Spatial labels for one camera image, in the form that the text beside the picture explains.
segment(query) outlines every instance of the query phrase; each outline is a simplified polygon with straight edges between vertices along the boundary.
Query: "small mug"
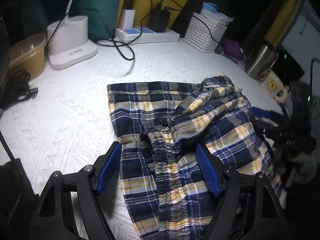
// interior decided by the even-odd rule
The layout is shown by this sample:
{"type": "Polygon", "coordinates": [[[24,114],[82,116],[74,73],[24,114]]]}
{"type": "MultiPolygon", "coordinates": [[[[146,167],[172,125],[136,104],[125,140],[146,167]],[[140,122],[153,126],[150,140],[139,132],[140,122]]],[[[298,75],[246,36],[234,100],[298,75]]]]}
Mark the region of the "small mug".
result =
{"type": "Polygon", "coordinates": [[[288,96],[288,91],[284,87],[280,78],[271,70],[263,72],[260,76],[262,84],[278,103],[283,103],[288,96]]]}

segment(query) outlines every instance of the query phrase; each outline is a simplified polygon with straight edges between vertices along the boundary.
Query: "brown container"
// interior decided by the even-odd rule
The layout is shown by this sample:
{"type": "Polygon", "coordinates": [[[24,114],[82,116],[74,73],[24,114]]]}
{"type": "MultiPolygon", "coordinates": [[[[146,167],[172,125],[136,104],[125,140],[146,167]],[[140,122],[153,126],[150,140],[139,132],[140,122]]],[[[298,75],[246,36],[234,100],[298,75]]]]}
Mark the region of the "brown container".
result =
{"type": "Polygon", "coordinates": [[[45,69],[45,33],[34,34],[10,48],[10,68],[8,77],[20,69],[30,73],[31,79],[38,77],[45,69]]]}

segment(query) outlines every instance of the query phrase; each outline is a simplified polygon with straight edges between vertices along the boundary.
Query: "white plastic basket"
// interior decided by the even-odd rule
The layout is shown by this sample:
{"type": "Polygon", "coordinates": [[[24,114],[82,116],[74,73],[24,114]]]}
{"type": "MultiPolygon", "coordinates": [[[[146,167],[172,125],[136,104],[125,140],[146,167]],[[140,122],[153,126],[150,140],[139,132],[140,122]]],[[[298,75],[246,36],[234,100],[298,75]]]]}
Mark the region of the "white plastic basket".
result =
{"type": "MultiPolygon", "coordinates": [[[[202,20],[209,27],[211,34],[216,41],[221,40],[227,27],[219,24],[213,18],[209,19],[197,13],[193,13],[193,15],[202,20]]],[[[201,52],[214,52],[218,45],[211,38],[207,27],[194,17],[191,17],[183,40],[201,52]]]]}

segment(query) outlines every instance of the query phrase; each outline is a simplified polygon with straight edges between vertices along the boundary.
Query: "white charger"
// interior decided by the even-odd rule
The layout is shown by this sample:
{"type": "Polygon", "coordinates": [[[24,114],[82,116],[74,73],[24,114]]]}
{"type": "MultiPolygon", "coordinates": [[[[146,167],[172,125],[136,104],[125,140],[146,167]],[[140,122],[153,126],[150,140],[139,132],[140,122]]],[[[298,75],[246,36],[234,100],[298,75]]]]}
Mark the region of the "white charger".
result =
{"type": "Polygon", "coordinates": [[[119,27],[123,30],[131,30],[133,28],[134,14],[136,10],[123,9],[120,18],[119,27]]]}

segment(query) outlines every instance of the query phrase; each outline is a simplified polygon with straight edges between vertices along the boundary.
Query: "black bag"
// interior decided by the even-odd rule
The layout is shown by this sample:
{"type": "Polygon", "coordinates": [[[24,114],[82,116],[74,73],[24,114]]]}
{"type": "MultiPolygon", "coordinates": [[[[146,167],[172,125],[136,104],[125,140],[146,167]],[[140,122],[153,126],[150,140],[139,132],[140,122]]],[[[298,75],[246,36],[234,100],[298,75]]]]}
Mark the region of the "black bag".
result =
{"type": "Polygon", "coordinates": [[[39,195],[34,194],[21,160],[13,157],[1,132],[0,142],[10,158],[8,163],[0,166],[0,238],[28,239],[39,195]]]}

